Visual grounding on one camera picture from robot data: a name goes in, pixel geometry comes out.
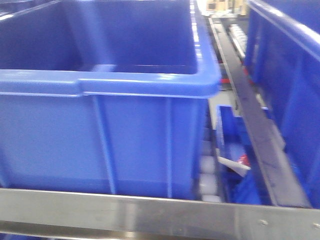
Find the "small blue bin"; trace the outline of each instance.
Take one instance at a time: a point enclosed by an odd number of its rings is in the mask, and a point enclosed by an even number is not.
[[[286,142],[312,205],[320,208],[320,4],[249,0],[245,65]]]
[[[193,0],[56,0],[0,31],[3,187],[194,198],[220,71]]]
[[[269,111],[263,108],[266,116]],[[246,154],[252,156],[252,143],[241,116],[234,116],[232,107],[229,105],[218,105],[216,109],[216,145],[219,148],[219,155],[232,161],[238,161]],[[221,180],[223,182],[226,200],[230,203],[238,204],[267,204],[265,195],[262,194],[263,188],[256,184],[254,170],[249,170],[244,177],[235,173],[224,165],[220,166]]]

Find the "metal bolt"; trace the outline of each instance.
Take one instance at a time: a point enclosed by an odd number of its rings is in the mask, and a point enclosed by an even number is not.
[[[314,223],[314,224],[312,224],[312,228],[314,230],[318,230],[318,229],[320,229],[320,224],[319,223]]]
[[[266,220],[262,220],[262,219],[260,219],[259,220],[259,224],[261,225],[261,226],[267,226],[269,223],[266,221]]]

